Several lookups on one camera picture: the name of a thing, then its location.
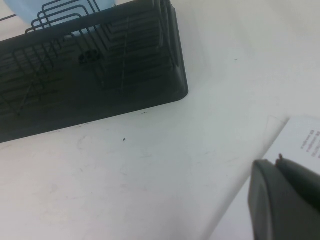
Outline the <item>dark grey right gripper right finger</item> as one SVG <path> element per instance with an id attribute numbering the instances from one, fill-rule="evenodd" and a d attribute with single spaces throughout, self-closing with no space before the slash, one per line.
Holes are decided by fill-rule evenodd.
<path id="1" fill-rule="evenodd" d="M 302 198 L 320 197 L 320 176 L 291 160 L 279 158 L 276 167 Z"/>

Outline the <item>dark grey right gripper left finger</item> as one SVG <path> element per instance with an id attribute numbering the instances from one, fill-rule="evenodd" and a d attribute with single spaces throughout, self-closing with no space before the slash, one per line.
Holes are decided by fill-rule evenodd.
<path id="1" fill-rule="evenodd" d="M 256 240 L 318 240 L 320 198 L 303 198 L 277 169 L 277 161 L 256 160 L 248 206 Z"/>

